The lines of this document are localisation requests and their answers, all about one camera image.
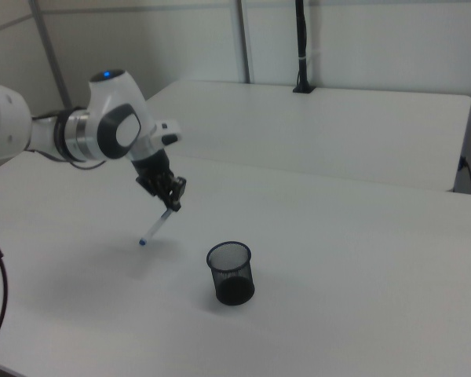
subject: white wall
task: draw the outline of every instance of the white wall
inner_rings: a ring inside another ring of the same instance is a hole
[[[126,69],[145,97],[178,79],[241,81],[229,0],[39,3],[74,104],[89,102],[88,80]]]
[[[0,85],[21,93],[33,114],[62,107],[25,0],[0,0]]]
[[[471,96],[471,2],[370,2],[379,1],[331,0],[307,7],[311,82]],[[293,85],[294,2],[246,0],[244,5],[252,82]],[[471,163],[471,116],[464,154]],[[457,186],[469,192],[465,171]]]

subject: white desk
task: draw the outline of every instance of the white desk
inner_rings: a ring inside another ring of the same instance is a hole
[[[447,191],[471,98],[183,81],[149,103],[180,122],[183,156]]]
[[[0,168],[10,301],[0,364],[28,377],[471,376],[471,196],[171,156],[162,205],[130,163]],[[253,251],[219,304],[206,253]]]

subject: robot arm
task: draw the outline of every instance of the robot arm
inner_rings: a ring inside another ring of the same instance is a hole
[[[87,109],[68,109],[31,119],[21,95],[0,86],[0,159],[23,150],[80,163],[126,156],[137,182],[168,209],[178,211],[186,180],[170,170],[164,147],[181,139],[173,120],[156,122],[137,84],[122,70],[89,81]]]

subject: marker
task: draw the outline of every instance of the marker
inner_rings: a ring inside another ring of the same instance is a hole
[[[173,213],[173,210],[168,209],[166,212],[162,214],[159,220],[155,222],[154,225],[148,230],[148,232],[145,233],[143,237],[140,239],[140,245],[144,246],[147,244],[147,242],[154,236],[154,234],[157,233],[157,231],[160,229],[162,224],[167,220],[167,218],[170,216],[170,214]]]

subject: black mesh cup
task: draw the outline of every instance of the black mesh cup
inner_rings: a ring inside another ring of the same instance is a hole
[[[254,293],[251,251],[240,242],[219,243],[207,253],[217,299],[225,305],[241,305]]]

